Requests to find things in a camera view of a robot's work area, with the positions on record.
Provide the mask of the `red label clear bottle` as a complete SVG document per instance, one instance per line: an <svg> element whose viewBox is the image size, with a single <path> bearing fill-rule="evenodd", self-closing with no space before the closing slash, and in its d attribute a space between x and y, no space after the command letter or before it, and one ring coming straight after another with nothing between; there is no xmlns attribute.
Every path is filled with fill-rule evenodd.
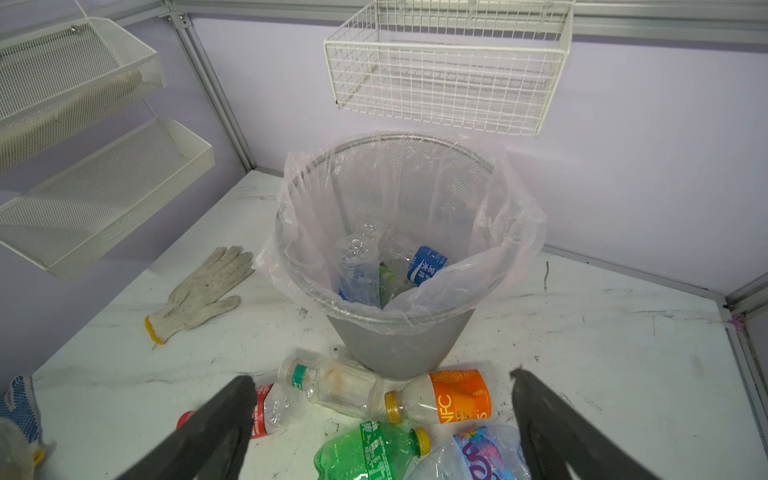
<svg viewBox="0 0 768 480"><path fill-rule="evenodd" d="M292 413L292 398L281 383L256 386L257 404L251 424L251 439L260 439L281 433L286 429Z"/></svg>

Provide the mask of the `crushed green label bottle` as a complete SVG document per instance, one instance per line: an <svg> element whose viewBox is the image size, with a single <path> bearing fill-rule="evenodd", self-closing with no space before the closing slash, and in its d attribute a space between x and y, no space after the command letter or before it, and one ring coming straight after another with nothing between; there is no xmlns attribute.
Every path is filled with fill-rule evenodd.
<svg viewBox="0 0 768 480"><path fill-rule="evenodd" d="M407 292L416 285L405 277L399 276L384 263L379 266L379 306L384 308L401 293Z"/></svg>

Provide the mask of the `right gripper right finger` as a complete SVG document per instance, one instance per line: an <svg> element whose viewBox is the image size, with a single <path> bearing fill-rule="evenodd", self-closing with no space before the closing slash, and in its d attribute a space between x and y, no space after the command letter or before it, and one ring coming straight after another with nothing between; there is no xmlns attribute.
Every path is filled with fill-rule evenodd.
<svg viewBox="0 0 768 480"><path fill-rule="evenodd" d="M533 479L654 479L532 372L516 368L511 399Z"/></svg>

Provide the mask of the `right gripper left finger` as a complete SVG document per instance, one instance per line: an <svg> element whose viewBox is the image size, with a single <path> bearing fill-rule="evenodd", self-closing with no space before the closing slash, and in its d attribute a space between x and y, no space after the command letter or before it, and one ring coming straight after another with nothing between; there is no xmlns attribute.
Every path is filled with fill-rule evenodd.
<svg viewBox="0 0 768 480"><path fill-rule="evenodd" d="M251 439L253 379L230 381L122 479L237 479Z"/></svg>

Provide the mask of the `large crushed blue label bottle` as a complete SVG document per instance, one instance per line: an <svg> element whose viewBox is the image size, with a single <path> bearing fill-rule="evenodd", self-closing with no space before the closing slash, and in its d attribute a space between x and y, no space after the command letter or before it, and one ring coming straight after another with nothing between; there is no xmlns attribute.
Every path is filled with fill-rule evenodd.
<svg viewBox="0 0 768 480"><path fill-rule="evenodd" d="M493 423L453 435L406 479L531 479L516 427Z"/></svg>

